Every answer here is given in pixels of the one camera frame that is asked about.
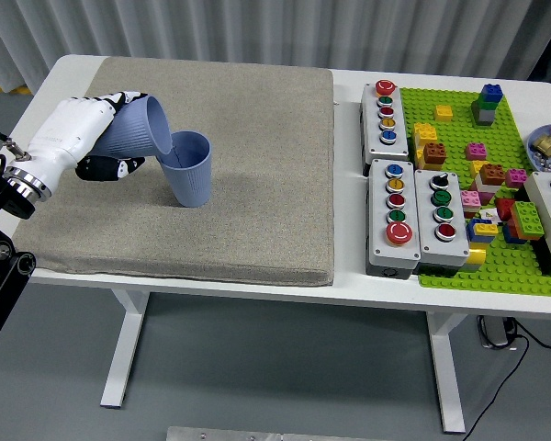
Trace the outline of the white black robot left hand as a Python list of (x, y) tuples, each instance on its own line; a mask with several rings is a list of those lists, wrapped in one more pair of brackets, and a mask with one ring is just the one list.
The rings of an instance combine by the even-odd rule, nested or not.
[(129, 91), (64, 99), (31, 138), (28, 159), (12, 161), (5, 178), (11, 186), (34, 191), (39, 199), (49, 198), (62, 173), (88, 155), (119, 111), (144, 97)]

